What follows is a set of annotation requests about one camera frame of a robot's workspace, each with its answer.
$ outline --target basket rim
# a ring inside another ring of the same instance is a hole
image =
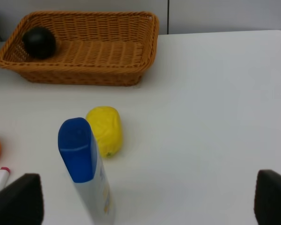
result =
[[[4,60],[4,57],[10,47],[12,46],[15,38],[21,33],[21,30],[26,23],[26,21],[36,15],[126,15],[126,16],[133,16],[133,15],[144,15],[144,16],[151,16],[152,17],[152,25],[151,29],[153,29],[152,33],[152,42],[151,42],[151,54],[150,56],[143,61],[142,63],[134,64],[134,65],[126,65],[126,66],[117,66],[116,64],[75,64],[75,63],[55,63],[55,62],[10,62]],[[147,11],[141,12],[82,12],[82,11],[36,11],[32,12],[26,16],[24,16],[19,24],[17,25],[16,29],[12,33],[12,35],[8,38],[5,42],[4,46],[0,49],[0,67],[6,68],[14,71],[19,72],[33,72],[36,69],[33,67],[37,67],[37,70],[42,71],[60,71],[62,72],[63,69],[68,72],[77,72],[79,70],[82,72],[83,70],[92,72],[102,72],[106,70],[106,73],[139,73],[143,72],[148,69],[154,62],[156,50],[154,50],[154,45],[156,45],[157,37],[159,31],[159,21],[158,17]]]

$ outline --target gray wall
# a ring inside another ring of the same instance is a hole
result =
[[[151,11],[167,33],[168,0],[0,0],[6,40],[26,14],[39,10]],[[170,0],[169,33],[281,30],[281,0]]]
[[[281,0],[170,0],[170,34],[236,30],[281,30]]]
[[[167,2],[167,0],[0,0],[0,34],[6,40],[25,15],[40,10],[150,11],[160,20],[160,34],[166,34]]]

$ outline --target white bottle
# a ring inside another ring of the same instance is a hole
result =
[[[84,118],[66,120],[59,130],[58,145],[94,224],[114,224],[114,202],[89,123]]]

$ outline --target black ball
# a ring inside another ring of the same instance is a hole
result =
[[[55,37],[45,27],[30,29],[23,35],[22,41],[26,52],[33,58],[44,60],[55,53]]]

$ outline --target black object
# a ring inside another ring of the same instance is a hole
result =
[[[38,174],[27,173],[0,191],[0,225],[40,225],[43,219]]]
[[[55,53],[54,35],[45,27],[34,27],[22,38],[26,52],[33,58],[44,60]]]
[[[254,212],[259,225],[281,225],[281,175],[275,171],[258,172]]]

